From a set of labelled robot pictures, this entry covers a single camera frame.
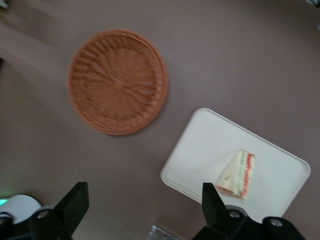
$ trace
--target table surface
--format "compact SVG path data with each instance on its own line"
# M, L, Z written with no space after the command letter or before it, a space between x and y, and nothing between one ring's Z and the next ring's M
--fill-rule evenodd
M87 181L74 239L179 239L204 225L201 205L160 173L195 110L206 107L305 160L311 175L284 217L320 235L320 23L305 1L28 0L0 12L0 197L56 204ZM128 29L161 53L168 98L145 129L114 137L75 113L67 75L99 31Z

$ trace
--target white tray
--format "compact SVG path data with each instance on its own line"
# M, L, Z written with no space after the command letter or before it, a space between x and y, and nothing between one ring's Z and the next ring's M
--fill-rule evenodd
M251 186L247 200L219 194L224 204L243 208L258 223L281 217L308 179L309 165L207 108L193 114L161 179L201 203L202 184L215 184L238 149L256 156Z

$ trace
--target woven tray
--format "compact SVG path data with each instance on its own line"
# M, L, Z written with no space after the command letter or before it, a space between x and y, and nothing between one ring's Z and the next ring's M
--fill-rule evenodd
M71 103L94 129L128 135L147 126L168 92L165 64L144 37L128 30L100 32L75 54L68 76Z

